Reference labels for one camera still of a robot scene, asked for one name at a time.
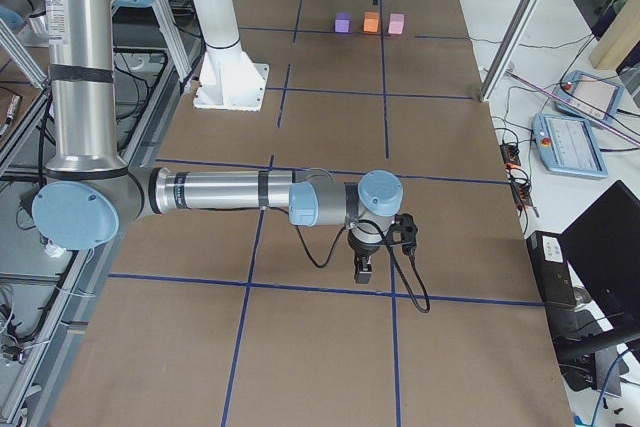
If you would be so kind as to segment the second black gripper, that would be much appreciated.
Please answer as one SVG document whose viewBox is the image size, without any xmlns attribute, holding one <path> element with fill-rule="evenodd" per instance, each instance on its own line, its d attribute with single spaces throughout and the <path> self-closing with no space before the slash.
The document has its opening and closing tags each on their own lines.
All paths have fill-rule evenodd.
<svg viewBox="0 0 640 427">
<path fill-rule="evenodd" d="M 372 275 L 371 257 L 380 249 L 379 242 L 367 243 L 353 234 L 347 236 L 348 245 L 354 252 L 354 281 L 368 284 Z"/>
</svg>

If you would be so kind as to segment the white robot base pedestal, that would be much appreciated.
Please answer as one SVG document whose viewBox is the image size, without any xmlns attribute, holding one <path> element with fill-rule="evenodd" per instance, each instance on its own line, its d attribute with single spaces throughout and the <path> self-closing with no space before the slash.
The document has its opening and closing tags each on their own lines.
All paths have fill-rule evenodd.
<svg viewBox="0 0 640 427">
<path fill-rule="evenodd" d="M 243 50 L 233 0 L 193 0 L 206 47 L 194 106 L 256 112 L 261 109 L 269 66 Z"/>
</svg>

